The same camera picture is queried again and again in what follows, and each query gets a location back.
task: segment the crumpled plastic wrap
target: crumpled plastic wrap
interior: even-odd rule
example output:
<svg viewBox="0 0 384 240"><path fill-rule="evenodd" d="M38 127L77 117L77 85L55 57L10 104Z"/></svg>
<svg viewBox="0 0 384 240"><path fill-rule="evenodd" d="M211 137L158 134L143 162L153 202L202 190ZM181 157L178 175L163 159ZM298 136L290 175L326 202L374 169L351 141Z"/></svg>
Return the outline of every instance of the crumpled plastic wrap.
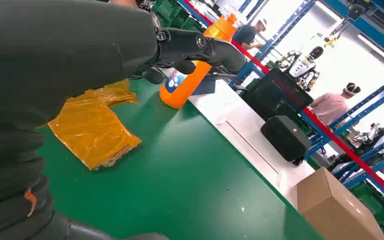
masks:
<svg viewBox="0 0 384 240"><path fill-rule="evenodd" d="M138 103L124 80L70 98L48 123L55 136L90 170L112 166L141 140L120 122L109 106Z"/></svg>

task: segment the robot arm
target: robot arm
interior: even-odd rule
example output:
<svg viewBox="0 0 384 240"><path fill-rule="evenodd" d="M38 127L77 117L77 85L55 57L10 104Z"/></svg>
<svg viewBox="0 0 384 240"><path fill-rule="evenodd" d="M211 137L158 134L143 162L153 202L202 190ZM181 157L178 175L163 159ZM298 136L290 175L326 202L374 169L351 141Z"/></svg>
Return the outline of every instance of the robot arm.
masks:
<svg viewBox="0 0 384 240"><path fill-rule="evenodd" d="M220 62L232 71L245 64L231 44L157 29L137 8L94 0L0 0L0 123L42 125L69 97L185 59Z"/></svg>
<svg viewBox="0 0 384 240"><path fill-rule="evenodd" d="M69 97L155 65L192 60L231 71L245 64L230 43L155 28L151 15L137 8L95 0L0 0L0 239L112 240L55 211L42 175L45 159L36 155L44 143L36 127L56 117ZM25 192L35 196L34 204Z"/></svg>

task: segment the green conveyor belt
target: green conveyor belt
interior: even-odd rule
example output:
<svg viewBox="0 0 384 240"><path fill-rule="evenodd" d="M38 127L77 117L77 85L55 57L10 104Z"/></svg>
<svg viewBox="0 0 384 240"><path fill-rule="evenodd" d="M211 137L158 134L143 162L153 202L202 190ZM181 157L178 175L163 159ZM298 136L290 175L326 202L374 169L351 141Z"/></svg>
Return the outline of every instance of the green conveyor belt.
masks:
<svg viewBox="0 0 384 240"><path fill-rule="evenodd" d="M142 144L89 171L48 128L56 208L115 237L158 232L171 240L318 240L304 218L190 103L164 105L158 86L132 81L140 105L114 107Z"/></svg>

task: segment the person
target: person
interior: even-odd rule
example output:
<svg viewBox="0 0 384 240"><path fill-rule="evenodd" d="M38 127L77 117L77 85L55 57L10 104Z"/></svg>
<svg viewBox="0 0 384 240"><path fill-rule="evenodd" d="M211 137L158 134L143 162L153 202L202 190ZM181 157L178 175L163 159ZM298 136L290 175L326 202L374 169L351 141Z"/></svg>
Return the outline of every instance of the person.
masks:
<svg viewBox="0 0 384 240"><path fill-rule="evenodd" d="M316 98L310 105L311 112L323 120L325 124L330 125L349 110L347 100L359 92L361 92L360 87L350 82L341 94L325 93Z"/></svg>
<svg viewBox="0 0 384 240"><path fill-rule="evenodd" d="M266 30L267 21L265 19L258 20L257 24L251 26L249 24L243 25L234 33L232 40L241 45L245 50L253 48L261 48L263 44L254 44L254 38L257 33L264 32Z"/></svg>

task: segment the white robot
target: white robot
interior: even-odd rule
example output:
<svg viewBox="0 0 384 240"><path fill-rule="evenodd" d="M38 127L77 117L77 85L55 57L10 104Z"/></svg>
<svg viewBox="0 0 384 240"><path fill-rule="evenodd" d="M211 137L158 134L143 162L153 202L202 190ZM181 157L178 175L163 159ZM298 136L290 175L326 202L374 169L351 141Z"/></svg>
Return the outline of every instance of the white robot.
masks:
<svg viewBox="0 0 384 240"><path fill-rule="evenodd" d="M287 73L305 91L311 91L320 73L316 71L315 59L323 53L323 48L315 47L310 54L300 51L289 51L286 56L276 62L277 67Z"/></svg>

